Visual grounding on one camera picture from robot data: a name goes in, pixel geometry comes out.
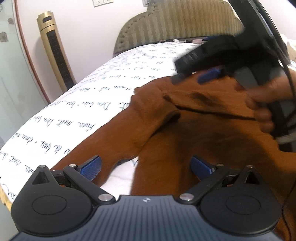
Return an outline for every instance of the bed sheet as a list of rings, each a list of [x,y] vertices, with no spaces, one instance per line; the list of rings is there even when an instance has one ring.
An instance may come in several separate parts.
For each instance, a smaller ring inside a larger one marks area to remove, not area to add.
[[[29,119],[0,151],[0,185],[7,202],[15,200],[36,167],[44,164],[52,168],[127,108],[134,88],[176,74],[176,58],[196,47],[159,43],[124,52]],[[118,166],[102,188],[116,198],[129,194],[136,164],[134,159]]]

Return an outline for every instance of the upholstered headboard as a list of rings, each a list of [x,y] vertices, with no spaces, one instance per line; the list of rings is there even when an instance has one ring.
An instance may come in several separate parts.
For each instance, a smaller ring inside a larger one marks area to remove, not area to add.
[[[235,35],[242,30],[230,4],[223,0],[150,0],[146,12],[123,26],[113,54],[160,40]]]

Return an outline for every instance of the silver screw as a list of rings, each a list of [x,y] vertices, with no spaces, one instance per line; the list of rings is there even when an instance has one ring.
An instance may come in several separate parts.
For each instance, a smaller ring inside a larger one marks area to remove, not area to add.
[[[194,196],[191,193],[183,193],[180,195],[180,199],[183,201],[191,201],[193,198]]]
[[[98,199],[100,201],[103,201],[103,202],[107,202],[107,201],[110,201],[111,199],[113,198],[113,196],[109,193],[104,193],[104,194],[101,194]]]

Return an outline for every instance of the bed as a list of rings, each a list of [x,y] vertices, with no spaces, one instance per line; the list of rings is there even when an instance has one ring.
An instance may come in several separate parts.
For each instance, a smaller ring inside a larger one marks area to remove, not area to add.
[[[171,42],[232,34],[243,26],[223,0],[151,0],[121,29],[114,58],[30,118],[0,151],[0,198],[10,209],[35,168],[52,168],[80,142],[127,108],[133,90],[174,75],[174,61],[197,44]],[[129,194],[137,159],[119,165],[102,186]]]

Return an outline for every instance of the brown shirt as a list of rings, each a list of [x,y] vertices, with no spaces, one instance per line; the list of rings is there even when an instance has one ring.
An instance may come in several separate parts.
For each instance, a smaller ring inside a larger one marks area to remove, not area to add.
[[[296,153],[278,150],[277,143],[259,130],[244,104],[244,93],[225,77],[205,85],[196,73],[172,85],[170,77],[136,88],[130,106],[85,139],[53,169],[81,164],[99,155],[102,171],[94,179],[101,186],[116,163],[139,156],[132,195],[178,196],[198,179],[189,167],[193,155],[212,164],[242,169],[251,164],[274,191],[280,203],[296,179]],[[296,190],[285,216],[296,238]],[[288,240],[281,219],[276,232]]]

